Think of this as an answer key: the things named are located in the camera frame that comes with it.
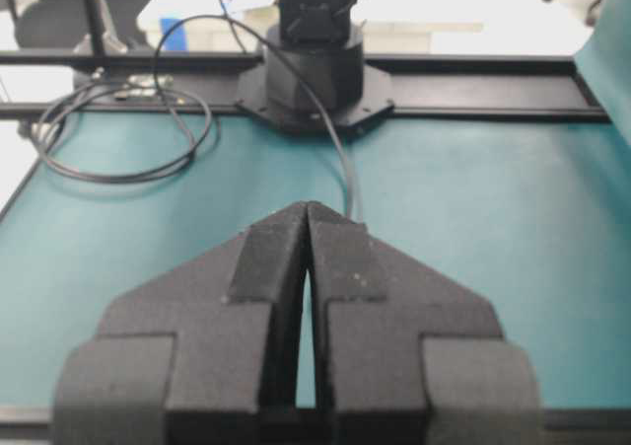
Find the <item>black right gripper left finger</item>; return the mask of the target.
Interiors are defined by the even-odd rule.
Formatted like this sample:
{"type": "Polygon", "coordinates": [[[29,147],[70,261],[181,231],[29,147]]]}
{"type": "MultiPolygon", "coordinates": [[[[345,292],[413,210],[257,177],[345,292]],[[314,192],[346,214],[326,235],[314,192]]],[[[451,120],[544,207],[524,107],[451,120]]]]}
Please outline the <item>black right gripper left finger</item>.
{"type": "Polygon", "coordinates": [[[296,397],[307,262],[298,202],[116,297],[68,355],[56,444],[255,444],[296,397]]]}

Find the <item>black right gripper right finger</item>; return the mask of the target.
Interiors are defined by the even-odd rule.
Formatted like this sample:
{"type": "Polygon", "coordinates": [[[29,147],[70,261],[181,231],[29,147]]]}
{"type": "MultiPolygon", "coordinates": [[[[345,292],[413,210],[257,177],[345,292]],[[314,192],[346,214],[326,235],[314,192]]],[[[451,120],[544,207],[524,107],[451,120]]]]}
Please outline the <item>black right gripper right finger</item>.
{"type": "Polygon", "coordinates": [[[537,444],[538,383],[492,303],[308,206],[317,403],[337,444],[537,444]]]}

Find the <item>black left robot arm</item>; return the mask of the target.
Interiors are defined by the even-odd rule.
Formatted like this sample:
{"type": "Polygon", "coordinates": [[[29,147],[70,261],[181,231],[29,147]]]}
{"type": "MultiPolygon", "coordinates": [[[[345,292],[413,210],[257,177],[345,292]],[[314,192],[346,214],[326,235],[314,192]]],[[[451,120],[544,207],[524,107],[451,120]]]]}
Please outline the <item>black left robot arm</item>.
{"type": "MultiPolygon", "coordinates": [[[[374,74],[355,0],[278,0],[263,64],[241,82],[251,109],[316,133],[357,109],[374,74]]],[[[57,444],[254,444],[265,413],[296,397],[308,207],[293,203],[244,233],[115,298],[57,384],[57,444]]]]}

